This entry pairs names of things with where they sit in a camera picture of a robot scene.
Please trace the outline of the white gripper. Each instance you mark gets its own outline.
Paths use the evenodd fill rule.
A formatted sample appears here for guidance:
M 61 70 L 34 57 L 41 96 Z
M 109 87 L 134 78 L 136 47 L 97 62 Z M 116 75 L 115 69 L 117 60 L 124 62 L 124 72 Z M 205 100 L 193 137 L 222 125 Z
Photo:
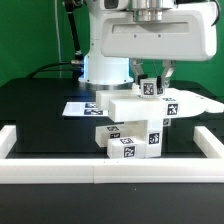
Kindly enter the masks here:
M 138 85 L 148 78 L 141 59 L 164 60 L 156 79 L 157 94 L 163 95 L 176 67 L 174 60 L 205 61 L 216 54 L 216 13 L 214 2 L 180 4 L 164 10 L 158 22 L 135 22 L 131 11 L 105 13 L 100 49 L 104 56 L 131 58 Z

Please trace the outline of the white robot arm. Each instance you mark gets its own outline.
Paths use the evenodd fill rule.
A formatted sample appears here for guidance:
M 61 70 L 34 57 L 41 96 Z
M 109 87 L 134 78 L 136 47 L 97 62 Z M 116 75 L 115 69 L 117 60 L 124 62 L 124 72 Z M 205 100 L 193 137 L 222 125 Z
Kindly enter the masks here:
M 141 59 L 161 60 L 164 78 L 177 61 L 206 61 L 217 51 L 217 0 L 86 0 L 90 50 L 81 85 L 94 90 L 132 85 Z

